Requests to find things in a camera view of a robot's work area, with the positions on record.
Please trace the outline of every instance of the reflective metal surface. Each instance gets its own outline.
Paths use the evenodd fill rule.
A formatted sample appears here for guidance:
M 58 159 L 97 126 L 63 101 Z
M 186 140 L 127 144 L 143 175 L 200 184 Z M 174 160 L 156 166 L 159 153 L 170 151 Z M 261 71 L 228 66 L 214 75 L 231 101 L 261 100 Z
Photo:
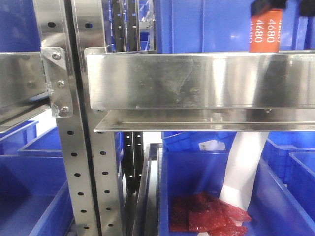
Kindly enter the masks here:
M 42 47 L 61 47 L 64 50 L 74 110 L 72 117 L 57 118 L 56 121 L 63 148 L 63 159 L 77 232 L 79 236 L 99 236 L 92 155 L 87 147 L 88 141 L 83 125 L 78 94 L 79 87 L 76 82 L 72 56 L 72 49 L 74 48 L 71 48 L 69 32 L 69 30 L 74 32 L 71 6 L 69 1 L 63 0 L 33 0 L 33 3 Z
M 111 110 L 100 131 L 315 130 L 315 109 Z
M 50 109 L 50 106 L 46 104 L 41 105 L 34 109 L 33 106 L 31 106 L 30 110 L 27 110 L 25 113 L 19 114 L 18 116 L 11 116 L 11 119 L 6 120 L 3 123 L 0 123 L 0 133 L 5 133 L 8 130 L 14 128 L 15 126 L 23 123 L 24 121 L 27 121 L 31 118 L 33 118 L 36 115 L 41 114 L 42 112 Z
M 37 108 L 47 98 L 39 52 L 0 53 L 0 71 L 0 123 Z
M 103 236 L 126 235 L 124 203 L 121 191 L 121 179 L 117 178 L 117 161 L 114 152 L 112 134 L 98 134 L 93 131 L 104 118 L 106 112 L 90 109 L 89 84 L 86 74 L 84 50 L 88 47 L 103 47 L 100 51 L 111 51 L 111 34 L 109 12 L 102 11 L 108 8 L 108 0 L 71 0 L 75 25 L 75 34 L 80 59 L 81 77 L 83 83 L 84 109 L 87 114 L 85 120 L 89 128 L 89 140 L 93 155 L 94 177 L 97 191 L 97 203 Z M 92 23 L 92 28 L 86 28 L 86 22 Z
M 92 109 L 315 108 L 314 53 L 87 56 Z
M 150 155 L 150 145 L 147 145 L 146 152 L 143 160 L 143 169 L 141 182 L 138 192 L 137 204 L 135 219 L 133 222 L 132 236 L 141 236 L 143 235 L 146 206 L 148 200 L 148 191 L 149 191 L 149 180 L 150 180 L 150 170 L 151 170 L 151 160 L 149 159 Z
M 161 145 L 149 144 L 145 150 L 132 236 L 154 236 L 158 234 L 158 161 L 156 161 L 158 153 L 156 150 Z
M 53 117 L 71 117 L 73 106 L 64 50 L 45 47 L 41 52 Z

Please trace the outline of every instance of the stainless steel shelf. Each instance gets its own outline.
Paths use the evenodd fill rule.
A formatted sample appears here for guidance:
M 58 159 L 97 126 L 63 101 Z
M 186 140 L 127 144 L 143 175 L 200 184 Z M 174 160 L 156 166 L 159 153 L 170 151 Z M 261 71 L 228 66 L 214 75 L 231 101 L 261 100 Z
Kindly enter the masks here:
M 315 54 L 86 55 L 94 129 L 315 129 Z
M 86 56 L 95 110 L 315 108 L 315 53 Z
M 0 53 L 0 71 L 1 132 L 31 118 L 26 114 L 49 101 L 40 52 Z
M 314 120 L 314 109 L 112 110 L 94 131 L 315 130 Z

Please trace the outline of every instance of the metal rail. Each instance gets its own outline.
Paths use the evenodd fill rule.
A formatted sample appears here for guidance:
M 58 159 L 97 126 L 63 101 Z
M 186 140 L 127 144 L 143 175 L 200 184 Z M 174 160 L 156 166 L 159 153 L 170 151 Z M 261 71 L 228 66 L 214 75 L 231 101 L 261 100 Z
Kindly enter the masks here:
M 79 97 L 82 89 L 78 83 L 80 73 L 75 64 L 75 55 L 72 54 L 75 50 L 73 45 L 75 41 L 73 41 L 71 6 L 68 1 L 63 0 L 33 0 L 33 3 L 42 47 L 60 47 L 64 50 L 73 115 L 56 120 L 77 232 L 79 236 L 99 236 L 92 155 L 89 151 L 84 115 L 80 106 L 82 103 Z M 51 57 L 58 59 L 57 54 L 51 53 Z

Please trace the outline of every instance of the metal post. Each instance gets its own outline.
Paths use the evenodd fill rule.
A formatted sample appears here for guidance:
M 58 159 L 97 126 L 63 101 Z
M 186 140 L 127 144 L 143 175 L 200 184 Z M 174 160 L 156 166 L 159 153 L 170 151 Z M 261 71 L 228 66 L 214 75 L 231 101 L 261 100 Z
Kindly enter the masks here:
M 80 236 L 98 236 L 98 207 L 95 200 L 95 180 L 93 163 L 89 151 L 84 126 L 84 116 L 80 107 L 71 40 L 71 8 L 63 0 L 33 0 L 42 47 L 61 47 L 68 72 L 69 88 L 73 105 L 73 115 L 69 118 L 57 118 L 57 125 L 63 148 L 63 158 L 70 189 L 72 206 Z
M 126 0 L 128 51 L 140 50 L 139 0 Z
M 108 0 L 71 0 L 75 34 L 80 58 L 81 76 L 87 125 L 93 155 L 94 176 L 101 222 L 104 236 L 126 235 L 124 203 L 120 163 L 115 153 L 113 132 L 95 133 L 94 128 L 104 118 L 106 112 L 90 108 L 90 92 L 84 50 L 87 47 L 105 47 L 111 52 L 111 34 Z
M 125 52 L 125 20 L 123 0 L 111 1 L 112 6 L 112 27 L 115 39 L 115 51 Z

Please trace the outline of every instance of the metal plate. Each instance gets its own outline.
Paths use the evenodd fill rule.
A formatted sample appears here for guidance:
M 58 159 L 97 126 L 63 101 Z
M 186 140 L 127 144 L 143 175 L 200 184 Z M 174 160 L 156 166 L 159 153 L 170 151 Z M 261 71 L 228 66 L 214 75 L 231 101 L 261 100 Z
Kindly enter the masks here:
M 30 110 L 27 110 L 25 113 L 19 114 L 16 117 L 11 117 L 11 119 L 6 120 L 5 122 L 0 124 L 0 134 L 5 133 L 8 130 L 14 128 L 15 126 L 23 123 L 24 121 L 27 121 L 36 115 L 39 115 L 43 113 L 44 111 L 47 111 L 50 109 L 50 106 L 46 103 L 48 103 L 48 100 L 43 101 L 43 105 L 40 105 L 39 107 L 34 109 L 34 106 L 30 107 Z
M 0 123 L 42 105 L 48 96 L 39 52 L 0 53 L 0 71 Z
M 315 109 L 112 110 L 95 131 L 315 130 Z
M 41 51 L 53 117 L 71 117 L 73 106 L 64 50 L 45 47 Z
M 314 53 L 87 55 L 92 109 L 315 108 Z

